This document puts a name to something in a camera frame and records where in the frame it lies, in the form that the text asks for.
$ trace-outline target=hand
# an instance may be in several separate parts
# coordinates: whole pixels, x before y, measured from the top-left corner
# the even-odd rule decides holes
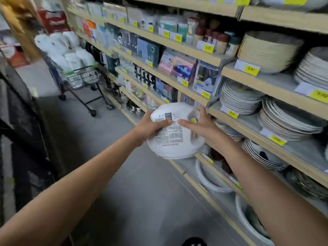
[[[221,132],[221,130],[211,120],[211,115],[206,113],[205,107],[196,107],[196,109],[200,112],[200,117],[197,123],[180,119],[178,120],[178,124],[182,127],[189,128],[192,132],[195,132],[212,141],[212,137],[215,136],[215,132]]]
[[[137,135],[137,138],[140,139],[140,146],[145,140],[154,137],[161,128],[170,126],[172,124],[172,120],[169,119],[163,120],[158,123],[153,122],[152,120],[150,120],[150,115],[153,112],[154,111],[147,111],[145,116],[139,122],[139,124],[133,129],[133,131]]]

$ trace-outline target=person's right hand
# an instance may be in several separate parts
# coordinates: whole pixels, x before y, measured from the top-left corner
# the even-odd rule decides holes
[[[195,132],[208,140],[211,140],[211,136],[220,129],[211,120],[211,115],[206,113],[205,107],[196,107],[200,112],[200,117],[197,123],[192,123],[187,120],[180,119],[178,124],[182,127],[189,128],[192,132]]]

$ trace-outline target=aisle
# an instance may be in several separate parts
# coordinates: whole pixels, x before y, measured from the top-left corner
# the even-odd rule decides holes
[[[38,89],[39,104],[67,170],[133,128],[118,109],[108,111],[102,99],[92,103],[98,113],[95,118],[69,94],[65,102],[60,101],[46,70],[41,62],[18,72],[24,73],[22,78],[30,77],[29,87]],[[42,88],[35,86],[38,82]],[[88,88],[78,94],[84,100],[99,95]],[[146,144],[129,156],[84,222],[96,246],[179,246],[191,236],[203,238],[208,246],[247,245],[170,162],[157,157]]]

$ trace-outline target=person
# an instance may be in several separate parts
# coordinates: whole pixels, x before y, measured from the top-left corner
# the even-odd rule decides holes
[[[328,219],[253,160],[214,124],[205,108],[197,109],[200,118],[196,124],[186,120],[178,123],[210,140],[219,149],[274,244],[327,245]],[[23,207],[0,229],[0,245],[59,245],[130,153],[160,128],[172,124],[171,120],[152,122],[151,113],[148,111],[125,136]]]

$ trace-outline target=shopping cart wheel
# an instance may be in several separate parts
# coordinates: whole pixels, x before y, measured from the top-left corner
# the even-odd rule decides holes
[[[58,98],[61,100],[61,101],[65,101],[66,100],[66,96],[64,94],[60,94],[58,96]]]
[[[92,117],[95,117],[97,115],[97,112],[95,110],[90,110],[89,112]]]
[[[90,87],[90,89],[91,89],[92,91],[96,91],[96,90],[98,90],[98,88],[97,88],[96,85],[92,85],[92,86]]]
[[[107,108],[109,111],[111,111],[111,110],[113,110],[115,107],[114,107],[113,105],[111,105],[111,104],[106,104],[106,108]]]

